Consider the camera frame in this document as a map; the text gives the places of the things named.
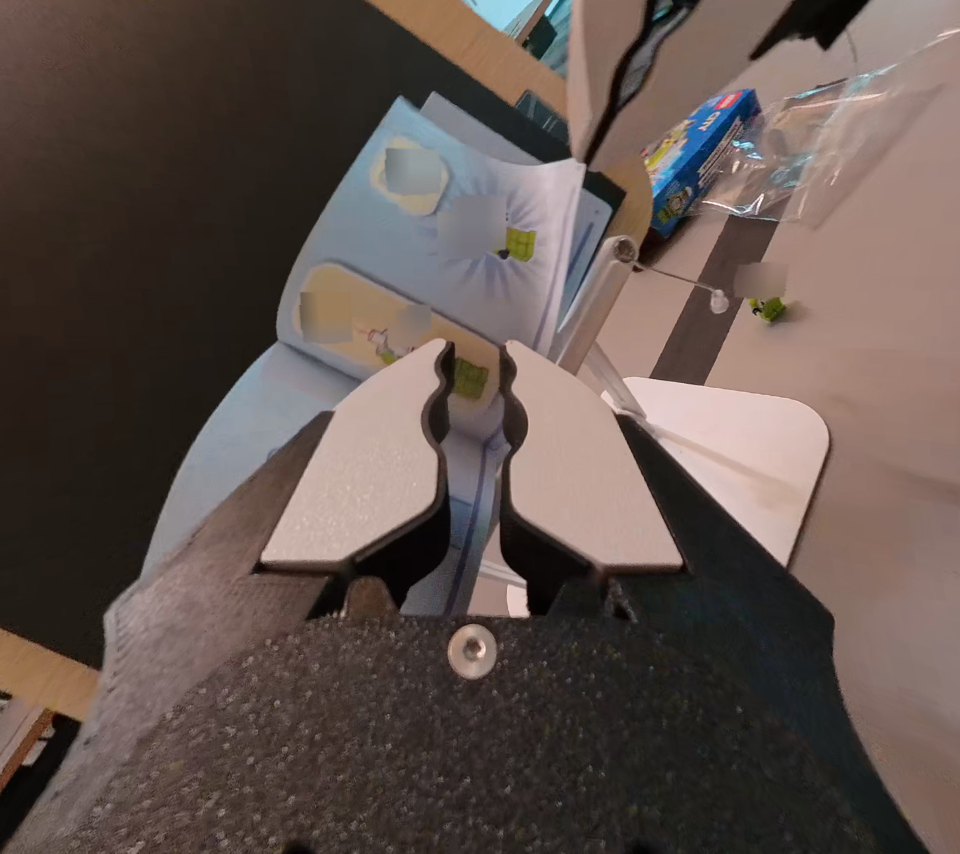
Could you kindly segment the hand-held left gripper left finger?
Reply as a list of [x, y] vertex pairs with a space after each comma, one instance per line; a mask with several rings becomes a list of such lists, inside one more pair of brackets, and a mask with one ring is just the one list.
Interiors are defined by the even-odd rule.
[[260, 565], [345, 574], [411, 534], [448, 495], [454, 346], [430, 340], [336, 405]]

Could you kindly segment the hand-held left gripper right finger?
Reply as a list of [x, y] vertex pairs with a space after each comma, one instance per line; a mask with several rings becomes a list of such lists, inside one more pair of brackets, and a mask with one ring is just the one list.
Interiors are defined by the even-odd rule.
[[614, 409], [576, 376], [516, 340], [501, 349], [503, 464], [500, 531], [504, 559], [526, 580], [536, 568], [513, 560], [508, 523], [602, 577], [676, 572], [681, 553]]

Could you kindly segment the lego instruction booklet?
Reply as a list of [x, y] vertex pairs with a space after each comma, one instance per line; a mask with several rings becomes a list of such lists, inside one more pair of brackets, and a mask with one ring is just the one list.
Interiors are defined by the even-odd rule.
[[415, 612], [467, 609], [496, 528], [499, 347], [556, 360], [570, 307], [619, 206], [581, 165], [546, 163], [437, 92], [398, 98], [312, 228], [284, 286], [275, 344], [201, 429], [162, 507], [147, 574], [321, 412], [424, 341], [455, 344], [443, 442], [450, 550]]

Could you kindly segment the blue lego box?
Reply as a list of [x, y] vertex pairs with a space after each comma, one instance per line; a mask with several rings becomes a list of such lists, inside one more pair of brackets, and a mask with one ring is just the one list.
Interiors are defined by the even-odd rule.
[[644, 153], [653, 194], [650, 232], [668, 239], [711, 188], [740, 135], [761, 112], [756, 90], [715, 95]]

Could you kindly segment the clear plastic bag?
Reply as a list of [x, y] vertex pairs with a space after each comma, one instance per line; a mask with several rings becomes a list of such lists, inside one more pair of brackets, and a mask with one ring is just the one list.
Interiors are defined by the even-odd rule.
[[783, 98], [735, 137], [698, 216], [823, 224], [950, 86], [959, 30], [901, 61]]

